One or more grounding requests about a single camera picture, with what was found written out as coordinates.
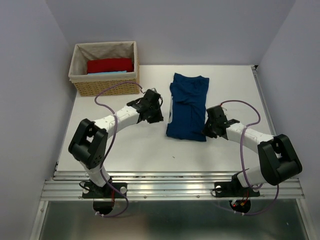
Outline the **dark blue t shirt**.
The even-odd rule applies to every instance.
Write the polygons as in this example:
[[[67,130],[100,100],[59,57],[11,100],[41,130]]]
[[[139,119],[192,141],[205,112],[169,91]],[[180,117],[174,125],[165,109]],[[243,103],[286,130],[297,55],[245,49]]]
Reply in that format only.
[[[187,77],[179,73],[173,76],[169,119],[166,136],[178,140],[205,142],[202,133],[206,120],[208,77]]]

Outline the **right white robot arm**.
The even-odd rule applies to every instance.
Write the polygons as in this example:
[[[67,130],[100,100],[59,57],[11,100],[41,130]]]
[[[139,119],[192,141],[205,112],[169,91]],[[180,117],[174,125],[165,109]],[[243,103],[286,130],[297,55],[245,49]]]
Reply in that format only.
[[[206,112],[205,136],[240,144],[242,171],[230,182],[233,194],[242,195],[248,188],[265,183],[276,186],[302,172],[303,166],[288,136],[261,133],[236,119],[228,120],[220,105],[208,108]],[[245,168],[243,147],[258,155],[258,166]]]

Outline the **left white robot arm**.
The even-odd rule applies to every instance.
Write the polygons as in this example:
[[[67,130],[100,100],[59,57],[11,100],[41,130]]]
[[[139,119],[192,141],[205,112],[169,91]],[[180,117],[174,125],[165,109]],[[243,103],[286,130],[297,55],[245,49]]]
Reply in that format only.
[[[83,119],[69,144],[68,152],[85,169],[89,182],[84,189],[100,198],[107,198],[112,193],[112,178],[106,172],[103,164],[106,154],[107,141],[112,138],[110,146],[115,142],[116,134],[126,127],[142,121],[149,124],[164,120],[161,106],[163,98],[152,88],[146,90],[143,97],[128,102],[117,112],[104,118],[90,121]]]

